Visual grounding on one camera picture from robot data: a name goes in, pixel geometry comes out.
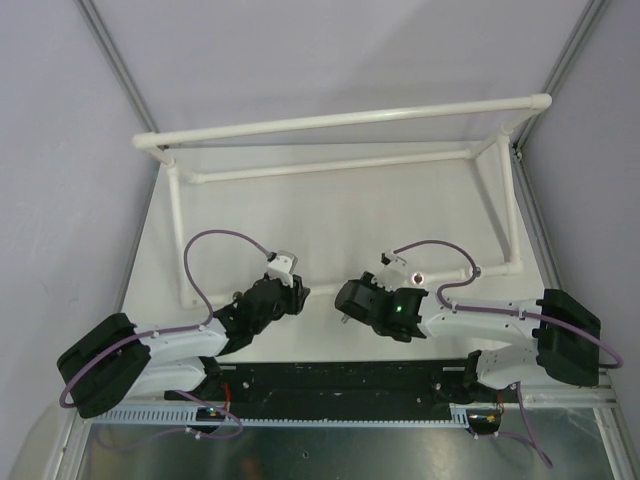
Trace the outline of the white PVC pipe frame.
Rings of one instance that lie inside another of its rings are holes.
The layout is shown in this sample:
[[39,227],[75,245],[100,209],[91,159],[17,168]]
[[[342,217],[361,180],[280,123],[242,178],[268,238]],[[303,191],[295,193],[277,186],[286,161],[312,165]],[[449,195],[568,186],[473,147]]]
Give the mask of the white PVC pipe frame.
[[406,284],[478,279],[473,296],[543,286],[516,199],[511,139],[547,94],[272,120],[133,138],[160,166],[124,304],[221,305],[298,257],[313,305],[405,257]]

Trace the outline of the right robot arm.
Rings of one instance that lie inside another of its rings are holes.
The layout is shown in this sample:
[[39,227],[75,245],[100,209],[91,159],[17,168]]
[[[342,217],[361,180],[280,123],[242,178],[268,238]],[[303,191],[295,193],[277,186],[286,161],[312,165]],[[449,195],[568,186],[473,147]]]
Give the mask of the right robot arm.
[[440,299],[424,289],[386,290],[366,272],[347,281],[335,308],[378,335],[408,343],[414,338],[468,337],[498,341],[502,348],[474,352],[462,376],[464,393],[476,401],[516,382],[550,378],[577,387],[599,382],[600,320],[566,292],[484,306]]

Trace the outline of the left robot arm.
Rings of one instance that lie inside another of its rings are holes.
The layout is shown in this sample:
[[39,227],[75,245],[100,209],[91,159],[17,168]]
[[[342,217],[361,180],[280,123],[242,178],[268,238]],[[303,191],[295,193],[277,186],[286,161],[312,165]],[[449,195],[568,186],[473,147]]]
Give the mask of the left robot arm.
[[112,314],[68,348],[57,368],[65,383],[61,407],[94,418],[123,400],[185,391],[214,397],[222,376],[216,359],[252,343],[271,323],[296,316],[310,294],[300,276],[291,285],[264,276],[201,324],[144,328]]

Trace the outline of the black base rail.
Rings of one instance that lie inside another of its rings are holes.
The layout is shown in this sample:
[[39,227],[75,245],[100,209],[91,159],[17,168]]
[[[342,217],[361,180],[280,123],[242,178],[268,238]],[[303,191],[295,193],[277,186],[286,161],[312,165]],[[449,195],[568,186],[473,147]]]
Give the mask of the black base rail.
[[226,364],[191,393],[258,421],[445,420],[453,404],[516,399],[481,385],[464,359]]

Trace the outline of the aluminium table frame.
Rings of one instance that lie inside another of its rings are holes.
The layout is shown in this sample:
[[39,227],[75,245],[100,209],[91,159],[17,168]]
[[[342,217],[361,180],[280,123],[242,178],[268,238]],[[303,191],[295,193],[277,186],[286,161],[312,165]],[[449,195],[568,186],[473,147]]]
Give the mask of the aluminium table frame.
[[258,421],[229,401],[127,400],[74,416],[59,479],[635,479],[639,457],[608,374],[537,381],[445,420]]

